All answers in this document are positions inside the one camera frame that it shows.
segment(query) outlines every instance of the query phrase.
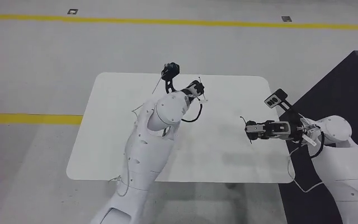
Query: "gray floor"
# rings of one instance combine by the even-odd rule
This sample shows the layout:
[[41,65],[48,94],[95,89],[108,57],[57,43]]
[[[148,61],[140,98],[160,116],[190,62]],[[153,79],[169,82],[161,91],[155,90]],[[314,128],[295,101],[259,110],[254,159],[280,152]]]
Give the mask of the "gray floor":
[[[345,1],[6,0],[0,13],[358,24]],[[102,72],[262,76],[294,103],[351,51],[358,31],[0,21],[0,113],[83,114]],[[0,125],[0,223],[88,223],[115,183],[65,173],[78,127]],[[143,223],[286,223],[276,184],[155,183]]]

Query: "yellow line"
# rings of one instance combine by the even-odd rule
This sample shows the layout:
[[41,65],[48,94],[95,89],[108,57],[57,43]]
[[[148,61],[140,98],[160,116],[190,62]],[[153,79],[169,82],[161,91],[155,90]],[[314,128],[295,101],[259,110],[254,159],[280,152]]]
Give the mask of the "yellow line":
[[296,24],[288,22],[243,22],[243,21],[205,21],[205,20],[170,20],[152,18],[91,18],[77,16],[45,16],[45,15],[0,15],[0,20],[36,20],[61,22],[91,22],[111,24],[159,24],[190,26],[233,26],[233,27],[267,27],[288,29],[334,29],[358,30],[357,24]]
[[0,124],[63,124],[80,125],[82,115],[57,114],[0,114]]

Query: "table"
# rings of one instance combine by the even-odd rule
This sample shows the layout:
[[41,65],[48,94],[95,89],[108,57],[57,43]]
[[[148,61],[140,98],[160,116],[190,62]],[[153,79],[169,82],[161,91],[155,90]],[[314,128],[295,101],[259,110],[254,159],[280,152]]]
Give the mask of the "table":
[[[275,109],[263,102],[270,94],[268,82],[257,76],[180,74],[177,90],[200,76],[205,97],[200,118],[181,123],[178,139],[156,181],[211,183],[289,183],[288,148],[279,139],[246,137],[246,121],[279,120]],[[159,74],[101,73],[95,80],[82,124],[67,166],[74,180],[110,180],[121,173],[124,146],[135,115],[131,110],[152,97],[165,94],[161,81],[151,95]],[[196,117],[194,101],[185,119]]]

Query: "wire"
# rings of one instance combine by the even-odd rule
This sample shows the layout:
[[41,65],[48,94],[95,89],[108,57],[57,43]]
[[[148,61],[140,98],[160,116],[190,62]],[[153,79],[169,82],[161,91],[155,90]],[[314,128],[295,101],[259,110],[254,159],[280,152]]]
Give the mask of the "wire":
[[298,188],[299,188],[303,193],[308,193],[308,192],[310,192],[311,190],[313,190],[315,187],[317,187],[317,186],[323,184],[323,182],[321,181],[320,183],[313,185],[310,189],[304,190],[304,189],[297,183],[297,181],[295,180],[295,178],[290,174],[290,170],[289,170],[289,169],[290,169],[290,163],[291,163],[291,155],[292,155],[295,151],[297,151],[297,150],[299,150],[299,149],[301,148],[301,146],[302,146],[301,143],[302,143],[302,140],[300,140],[300,142],[299,142],[299,147],[297,147],[295,150],[293,150],[293,151],[290,153],[290,155],[289,155],[289,160],[288,160],[288,165],[287,165],[287,172],[288,172],[288,174],[290,175],[290,177],[292,178],[293,182],[298,186]]
[[324,133],[323,133],[323,131],[321,131],[321,139],[322,139],[321,140],[321,146],[319,147],[319,150],[317,151],[316,154],[314,154],[313,156],[310,156],[310,158],[316,158],[323,151],[323,146],[324,146]]
[[[152,94],[154,94],[154,92],[156,91],[156,89],[157,89],[162,77],[163,77],[163,75],[161,75],[161,77],[159,78],[154,90],[152,91]],[[137,108],[135,108],[134,110],[131,111],[131,112],[133,112],[135,114],[137,120],[138,120],[138,114],[135,111],[138,110],[139,108],[141,108],[143,105],[144,105],[144,103],[142,103],[140,106],[138,106]]]
[[245,121],[245,118],[244,118],[243,116],[240,116],[240,118],[242,118],[242,119],[244,120],[244,122],[245,122],[245,128],[246,128],[246,121]]
[[[156,89],[157,89],[157,87],[158,87],[158,85],[159,85],[159,83],[160,83],[162,77],[163,77],[163,75],[161,75],[161,77],[159,78],[159,80],[158,80],[158,82],[157,82],[155,88],[154,88],[153,91],[152,91],[152,94],[154,94],[154,92],[156,91]],[[135,114],[137,120],[138,120],[138,114],[137,114],[135,111],[138,110],[139,108],[141,108],[143,105],[144,105],[144,103],[142,103],[140,106],[138,106],[137,108],[135,108],[134,110],[131,111],[131,112],[133,112],[133,113]],[[120,197],[126,196],[127,193],[128,193],[128,190],[129,190],[129,158],[128,158],[128,153],[127,153],[127,151],[126,151],[128,141],[129,141],[129,138],[127,139],[127,142],[126,142],[125,147],[124,147],[124,155],[125,155],[125,157],[126,157],[126,165],[127,165],[127,188],[126,188],[124,194],[120,194],[120,193],[118,192],[118,188],[116,189],[116,193],[117,193],[118,196],[120,196]],[[121,179],[122,179],[122,177],[121,177],[121,175],[119,175],[118,177],[112,178],[112,179],[110,179],[109,181],[111,181],[111,180],[116,180],[116,181],[117,181],[116,184],[117,184],[117,186],[118,186],[118,184],[119,184],[119,182],[121,181]]]
[[199,101],[200,104],[200,109],[199,109],[199,113],[197,114],[197,117],[194,120],[185,120],[185,119],[181,119],[183,122],[188,122],[188,123],[192,123],[195,122],[196,120],[198,120],[198,118],[200,117],[201,111],[202,111],[202,104],[200,103],[200,99],[197,98],[197,100]]
[[303,119],[305,119],[305,121],[306,121],[309,125],[311,125],[311,122],[310,122],[307,118],[305,118],[302,114],[298,113],[298,115],[300,115]]

